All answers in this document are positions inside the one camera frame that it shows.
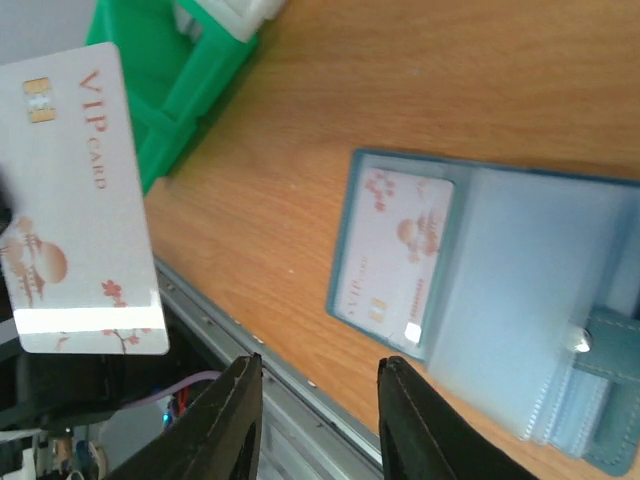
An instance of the gold chip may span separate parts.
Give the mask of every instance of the gold chip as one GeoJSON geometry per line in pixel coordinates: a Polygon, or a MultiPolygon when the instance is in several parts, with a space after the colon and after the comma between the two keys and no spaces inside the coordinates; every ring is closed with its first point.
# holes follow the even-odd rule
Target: gold chip
{"type": "Polygon", "coordinates": [[[56,118],[53,90],[48,78],[29,80],[22,84],[22,88],[27,98],[31,123],[48,122],[56,118]]]}

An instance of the wooden surface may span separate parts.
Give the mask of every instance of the wooden surface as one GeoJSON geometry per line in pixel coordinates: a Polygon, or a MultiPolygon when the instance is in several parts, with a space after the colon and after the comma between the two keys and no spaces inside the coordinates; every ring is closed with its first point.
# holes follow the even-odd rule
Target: wooden surface
{"type": "MultiPolygon", "coordinates": [[[[375,431],[390,352],[324,313],[352,150],[640,178],[639,25],[637,2],[291,0],[149,195],[154,249],[375,431]]],[[[448,398],[541,478],[607,478],[448,398]]]]}

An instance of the blue wallet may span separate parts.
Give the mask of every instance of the blue wallet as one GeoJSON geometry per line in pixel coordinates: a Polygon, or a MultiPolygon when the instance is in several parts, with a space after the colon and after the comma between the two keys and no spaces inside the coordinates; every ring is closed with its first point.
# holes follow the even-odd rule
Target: blue wallet
{"type": "Polygon", "coordinates": [[[638,182],[354,155],[328,312],[610,475],[640,438],[639,292],[638,182]]]}

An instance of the green container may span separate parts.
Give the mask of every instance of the green container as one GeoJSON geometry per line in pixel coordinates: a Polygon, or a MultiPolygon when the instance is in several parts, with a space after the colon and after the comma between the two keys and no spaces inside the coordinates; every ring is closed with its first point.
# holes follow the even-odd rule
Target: green container
{"type": "Polygon", "coordinates": [[[120,49],[145,194],[257,45],[233,38],[195,0],[180,4],[202,25],[196,44],[176,29],[172,0],[98,0],[87,39],[120,49]]]}

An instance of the white card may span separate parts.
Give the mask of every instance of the white card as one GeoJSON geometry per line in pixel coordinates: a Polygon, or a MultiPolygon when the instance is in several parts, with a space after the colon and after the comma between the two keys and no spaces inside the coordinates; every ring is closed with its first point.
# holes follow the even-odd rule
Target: white card
{"type": "Polygon", "coordinates": [[[168,338],[120,57],[100,44],[0,67],[2,267],[25,350],[162,354],[168,338]]]}
{"type": "Polygon", "coordinates": [[[417,354],[453,183],[364,169],[354,194],[336,314],[417,354]]]}

